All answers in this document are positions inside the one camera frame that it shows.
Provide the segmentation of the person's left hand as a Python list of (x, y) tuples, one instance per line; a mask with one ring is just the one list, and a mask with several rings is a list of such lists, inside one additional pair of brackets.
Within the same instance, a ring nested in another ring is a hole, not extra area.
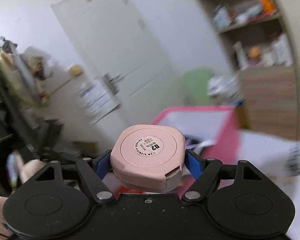
[[(18, 164), (18, 171), (21, 183), (24, 184), (28, 181), (34, 174), (36, 174), (42, 167), (46, 165), (45, 162), (38, 159), (28, 161), (25, 164)], [(7, 200), (7, 197), (0, 196), (0, 239), (9, 239), (11, 233), (7, 230), (4, 219), (2, 215), (2, 208)]]

